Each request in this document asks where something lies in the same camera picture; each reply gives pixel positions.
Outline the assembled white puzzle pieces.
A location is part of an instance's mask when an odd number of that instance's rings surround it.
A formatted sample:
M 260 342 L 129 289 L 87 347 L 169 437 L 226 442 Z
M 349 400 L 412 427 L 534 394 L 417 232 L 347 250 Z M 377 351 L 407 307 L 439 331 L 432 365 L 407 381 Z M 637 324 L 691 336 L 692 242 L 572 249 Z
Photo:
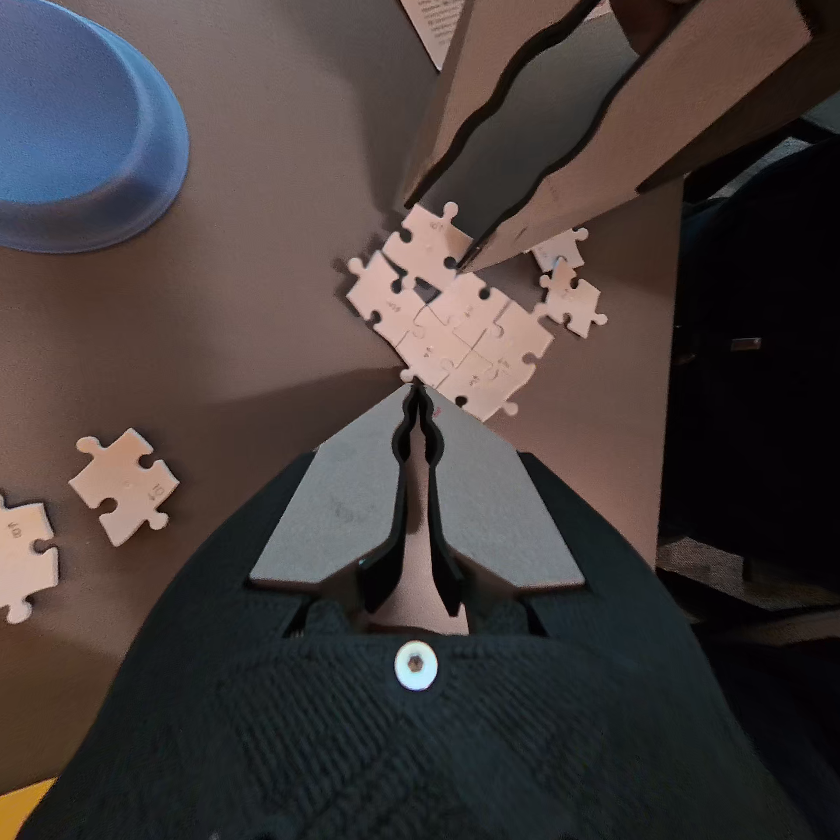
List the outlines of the assembled white puzzle pieces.
M 419 380 L 485 422 L 514 417 L 513 396 L 536 371 L 553 341 L 539 319 L 477 275 L 457 275 L 431 301 L 380 251 L 349 260 L 354 310 L 404 363 L 405 383 Z

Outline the white printed puzzle bag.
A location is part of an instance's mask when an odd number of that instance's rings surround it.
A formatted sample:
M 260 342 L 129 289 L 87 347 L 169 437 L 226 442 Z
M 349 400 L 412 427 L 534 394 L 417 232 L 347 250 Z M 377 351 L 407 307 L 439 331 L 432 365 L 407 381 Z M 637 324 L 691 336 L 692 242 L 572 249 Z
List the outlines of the white printed puzzle bag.
M 400 1 L 433 66 L 443 69 L 465 1 Z

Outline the blue round plastic stand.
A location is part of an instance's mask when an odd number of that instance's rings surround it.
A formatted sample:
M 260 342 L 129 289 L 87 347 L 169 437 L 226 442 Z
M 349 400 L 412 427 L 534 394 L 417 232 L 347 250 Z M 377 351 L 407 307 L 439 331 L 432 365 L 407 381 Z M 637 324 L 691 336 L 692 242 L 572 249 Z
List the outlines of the blue round plastic stand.
M 173 204 L 189 153 L 172 88 L 128 41 L 56 3 L 1 3 L 1 246 L 129 240 Z

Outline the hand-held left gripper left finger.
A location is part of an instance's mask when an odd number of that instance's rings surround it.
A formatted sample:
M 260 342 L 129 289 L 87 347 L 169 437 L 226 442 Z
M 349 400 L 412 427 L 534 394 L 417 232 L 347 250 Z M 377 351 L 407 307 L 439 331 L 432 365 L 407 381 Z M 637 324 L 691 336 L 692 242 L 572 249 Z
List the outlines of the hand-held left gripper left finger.
M 403 572 L 406 463 L 420 396 L 403 385 L 322 443 L 249 574 L 375 613 Z

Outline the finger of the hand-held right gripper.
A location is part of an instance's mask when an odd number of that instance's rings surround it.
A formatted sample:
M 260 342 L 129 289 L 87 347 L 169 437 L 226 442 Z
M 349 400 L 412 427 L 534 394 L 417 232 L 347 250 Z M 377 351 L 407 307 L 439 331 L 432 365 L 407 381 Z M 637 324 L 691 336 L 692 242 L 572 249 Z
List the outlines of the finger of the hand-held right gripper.
M 417 133 L 402 190 L 419 203 L 496 114 L 513 81 L 543 51 L 568 38 L 597 1 L 465 2 L 433 99 Z
M 460 266 L 494 266 L 632 201 L 649 176 L 811 39 L 797 2 L 696 2 L 606 98 L 582 147 L 541 175 Z

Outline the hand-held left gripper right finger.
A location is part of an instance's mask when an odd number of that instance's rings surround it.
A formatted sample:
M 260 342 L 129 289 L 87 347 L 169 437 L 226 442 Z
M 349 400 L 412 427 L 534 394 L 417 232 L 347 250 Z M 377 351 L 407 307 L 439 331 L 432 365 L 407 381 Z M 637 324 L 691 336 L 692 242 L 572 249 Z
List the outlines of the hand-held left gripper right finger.
M 433 578 L 447 613 L 483 617 L 500 601 L 581 589 L 585 576 L 520 453 L 424 385 L 418 419 Z

